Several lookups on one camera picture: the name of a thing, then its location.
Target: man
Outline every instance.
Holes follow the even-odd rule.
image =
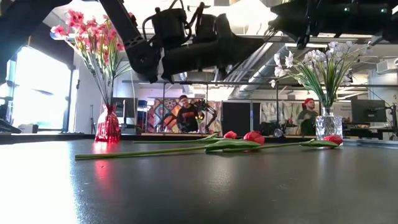
[[[315,102],[313,98],[307,98],[302,103],[303,111],[298,114],[298,124],[300,125],[302,136],[314,136],[315,135],[315,120],[318,113],[314,111]]]
[[[177,126],[183,133],[190,131],[198,131],[198,123],[195,117],[198,116],[198,108],[188,102],[186,95],[181,95],[180,98],[181,109],[177,114]]]

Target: vase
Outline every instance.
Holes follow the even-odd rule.
[[[119,142],[121,131],[118,117],[114,113],[116,106],[103,105],[103,107],[104,112],[98,118],[95,141]]]
[[[317,116],[317,139],[322,140],[325,136],[338,135],[343,138],[343,118],[333,114],[333,108],[322,108],[322,115]]]

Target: window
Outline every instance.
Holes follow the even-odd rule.
[[[17,54],[13,125],[38,124],[39,129],[65,129],[71,71],[38,50]]]

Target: colorful mural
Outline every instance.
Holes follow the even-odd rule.
[[[209,101],[208,104],[217,111],[217,118],[210,125],[209,130],[221,132],[221,102]],[[156,126],[160,125],[164,114],[165,117],[168,115],[164,119],[164,126],[167,126],[167,132],[178,133],[179,130],[176,118],[180,108],[181,106],[178,103],[178,99],[166,98],[163,108],[163,100],[161,98],[156,98],[154,105],[148,111],[148,131],[156,132]],[[205,119],[200,124],[200,130],[202,132],[205,132],[206,117],[207,121],[209,121],[211,119],[211,114],[205,113]]]

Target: tulip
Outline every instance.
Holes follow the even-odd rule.
[[[343,143],[342,138],[338,135],[325,136],[325,137],[323,137],[323,140],[334,142],[337,145],[340,145],[341,143]]]
[[[259,131],[251,131],[251,132],[245,134],[243,139],[248,140],[248,141],[254,141],[259,144],[264,144],[264,141],[265,141],[264,137],[262,137],[262,135]]]
[[[224,138],[236,139],[237,134],[233,131],[228,131],[224,134]]]

